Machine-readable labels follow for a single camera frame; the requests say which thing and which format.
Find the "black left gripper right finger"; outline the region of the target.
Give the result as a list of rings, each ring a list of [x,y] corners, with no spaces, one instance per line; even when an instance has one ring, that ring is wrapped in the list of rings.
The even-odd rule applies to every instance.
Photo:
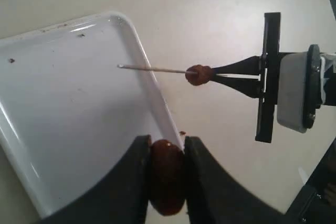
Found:
[[[286,223],[217,162],[200,138],[184,141],[186,202],[190,223]]]

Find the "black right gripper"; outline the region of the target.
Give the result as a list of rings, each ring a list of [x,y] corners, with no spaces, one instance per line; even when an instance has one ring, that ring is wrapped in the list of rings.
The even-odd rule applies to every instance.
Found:
[[[214,82],[228,86],[250,98],[259,98],[255,140],[271,143],[275,105],[278,100],[281,59],[279,51],[281,13],[264,14],[263,49],[261,56],[252,56],[229,65],[212,68],[215,74],[259,75],[257,79],[214,76]]]

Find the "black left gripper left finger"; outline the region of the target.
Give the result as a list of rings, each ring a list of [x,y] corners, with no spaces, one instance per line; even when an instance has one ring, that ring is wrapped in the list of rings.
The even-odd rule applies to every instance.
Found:
[[[134,139],[105,177],[40,223],[145,223],[151,138]]]

